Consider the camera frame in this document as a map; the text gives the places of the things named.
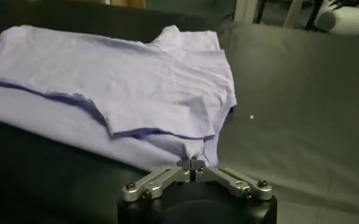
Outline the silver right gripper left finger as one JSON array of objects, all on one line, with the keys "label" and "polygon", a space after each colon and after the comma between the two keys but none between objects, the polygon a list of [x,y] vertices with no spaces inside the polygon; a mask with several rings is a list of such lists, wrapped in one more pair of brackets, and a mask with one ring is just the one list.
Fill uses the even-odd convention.
[{"label": "silver right gripper left finger", "polygon": [[170,168],[159,169],[144,176],[138,181],[127,183],[122,188],[124,201],[137,201],[142,196],[155,199],[163,195],[163,191],[173,183],[184,183],[191,180],[189,161],[179,161]]}]

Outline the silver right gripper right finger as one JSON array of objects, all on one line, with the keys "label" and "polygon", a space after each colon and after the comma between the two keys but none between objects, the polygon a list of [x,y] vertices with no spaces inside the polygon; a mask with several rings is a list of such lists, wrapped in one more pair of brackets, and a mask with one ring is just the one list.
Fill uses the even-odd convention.
[{"label": "silver right gripper right finger", "polygon": [[231,168],[220,169],[206,166],[203,161],[198,159],[192,159],[191,166],[195,172],[196,181],[218,183],[234,197],[256,200],[272,199],[272,187],[265,180],[253,179]]}]

